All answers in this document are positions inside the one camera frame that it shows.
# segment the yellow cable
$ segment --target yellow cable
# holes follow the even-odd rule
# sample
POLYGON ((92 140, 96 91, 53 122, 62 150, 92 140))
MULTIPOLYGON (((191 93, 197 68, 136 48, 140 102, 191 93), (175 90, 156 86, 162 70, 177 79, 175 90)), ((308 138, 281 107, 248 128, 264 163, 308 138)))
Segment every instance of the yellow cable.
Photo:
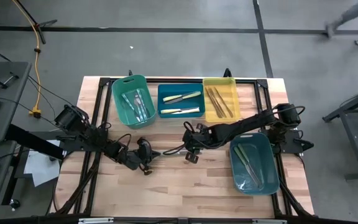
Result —
MULTIPOLYGON (((12 0, 12 2, 17 6, 17 8, 20 10, 20 12, 23 14, 23 16, 27 19, 27 21, 29 22, 29 24, 31 25, 32 30, 34 31, 35 37, 37 38, 37 50, 40 50, 40 40, 38 38, 38 33, 35 30, 35 27, 33 25, 33 23, 31 22, 30 18, 26 15, 26 13, 22 10, 22 8, 20 7, 20 5, 18 5, 18 3, 15 0, 12 0)), ((40 102, 40 95, 41 95, 41 81, 40 81, 40 75, 38 73, 38 57, 39 57, 39 52, 35 53, 35 74, 37 75, 37 79, 38 79, 38 96, 37 96, 37 102, 35 103, 35 106, 33 108, 33 110, 38 110, 38 104, 40 102)))

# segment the concrete floor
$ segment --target concrete floor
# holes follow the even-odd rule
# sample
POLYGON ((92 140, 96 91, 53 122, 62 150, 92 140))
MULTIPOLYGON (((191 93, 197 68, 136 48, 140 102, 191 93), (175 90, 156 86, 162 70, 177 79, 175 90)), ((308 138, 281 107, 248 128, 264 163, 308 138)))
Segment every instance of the concrete floor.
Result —
MULTIPOLYGON (((23 0, 39 21, 56 26, 256 29, 252 0, 23 0)), ((356 3, 351 0, 259 0, 265 29, 322 29, 356 3)), ((0 0, 0 25, 27 26, 12 2, 0 0)), ((358 30, 358 18, 341 27, 358 30)), ((226 67, 236 77, 266 77, 259 34, 160 32, 46 32, 39 62, 42 85, 76 103, 85 75, 220 77, 226 67)), ((300 129, 315 147, 305 153, 306 175, 315 213, 323 218, 358 221, 358 180, 344 174, 358 165, 340 121, 321 117, 358 92, 358 35, 327 41, 320 35, 267 34, 273 76, 284 78, 291 103, 306 106, 300 129)), ((34 62, 32 32, 0 31, 0 53, 14 61, 34 62)), ((28 84, 21 103, 32 107, 36 91, 28 84)), ((64 103, 45 94, 56 111, 64 103)), ((42 113, 52 110, 41 101, 42 113)), ((31 131, 54 127, 18 108, 14 122, 31 131)), ((22 207, 0 218, 45 214, 53 182, 35 189, 21 183, 15 194, 22 207)))

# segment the wooden table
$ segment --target wooden table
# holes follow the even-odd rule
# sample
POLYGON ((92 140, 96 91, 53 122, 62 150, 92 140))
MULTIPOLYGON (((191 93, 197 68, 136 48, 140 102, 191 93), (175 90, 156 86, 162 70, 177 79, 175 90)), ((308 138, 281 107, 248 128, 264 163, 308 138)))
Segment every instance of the wooden table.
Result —
MULTIPOLYGON (((84 77, 77 103, 90 117, 93 114, 99 78, 84 77)), ((268 79, 268 85, 272 106, 288 102, 283 79, 268 79)), ((157 87, 156 83, 149 84, 154 105, 157 105, 157 87)), ((242 117, 256 114, 252 85, 237 85, 237 92, 242 117)), ((99 112, 98 124, 101 122, 102 112, 103 109, 99 112)), ((181 138, 185 132, 183 122, 186 120, 191 121, 193 125, 205 123, 203 118, 161 119, 157 116, 154 124, 132 130, 119 121, 112 98, 108 118, 108 122, 112 124, 109 138, 117 139, 131 133, 132 142, 129 149, 136 149, 136 141, 143 136, 150 141, 153 150, 165 151, 182 144, 181 138)), ((203 150, 197 164, 189 163, 183 155, 160 156, 152 161, 154 172, 149 176, 144 176, 139 169, 130 170, 103 156, 99 166, 92 216, 274 217, 271 196, 243 195, 234 188, 228 150, 229 144, 216 150, 203 150)), ((56 192, 58 208, 68 200, 78 185, 83 157, 83 152, 75 152, 63 163, 56 192)), ((302 206, 313 213, 305 171, 300 159, 291 154, 283 154, 282 157, 288 188, 302 206)), ((278 192, 278 199, 283 211, 281 192, 278 192)))

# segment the blue plastic tray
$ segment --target blue plastic tray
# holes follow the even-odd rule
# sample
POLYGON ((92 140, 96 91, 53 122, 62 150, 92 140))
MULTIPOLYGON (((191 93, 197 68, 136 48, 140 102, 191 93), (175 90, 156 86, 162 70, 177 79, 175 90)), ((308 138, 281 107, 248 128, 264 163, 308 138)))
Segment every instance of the blue plastic tray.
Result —
POLYGON ((161 118, 198 118, 205 113, 204 91, 202 84, 161 84, 158 86, 158 115, 161 118), (165 104, 163 98, 167 96, 181 95, 200 91, 201 95, 179 101, 178 103, 165 104), (199 113, 188 114, 161 114, 161 110, 166 109, 186 109, 199 107, 199 113))
POLYGON ((280 183, 273 152, 269 139, 264 134, 250 133, 235 137, 230 143, 230 160, 234 185, 243 194, 270 195, 278 190, 280 183), (262 183, 259 189, 234 152, 234 146, 238 144, 245 150, 256 176, 262 183))

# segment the teal plastic bin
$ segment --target teal plastic bin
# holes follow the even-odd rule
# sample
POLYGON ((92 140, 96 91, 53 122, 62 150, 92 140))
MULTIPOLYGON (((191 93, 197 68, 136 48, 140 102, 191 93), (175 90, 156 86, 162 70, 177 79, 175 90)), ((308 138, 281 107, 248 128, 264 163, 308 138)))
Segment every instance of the teal plastic bin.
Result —
POLYGON ((155 108, 143 75, 120 78, 112 84, 119 120, 132 129, 143 128, 155 121, 155 108), (136 101, 140 96, 140 105, 136 101))
POLYGON ((273 152, 269 139, 264 134, 249 133, 235 137, 230 143, 230 160, 234 185, 243 194, 270 195, 278 190, 280 183, 273 159, 273 152), (262 184, 259 188, 234 152, 234 146, 238 144, 241 144, 246 152, 251 167, 262 184))

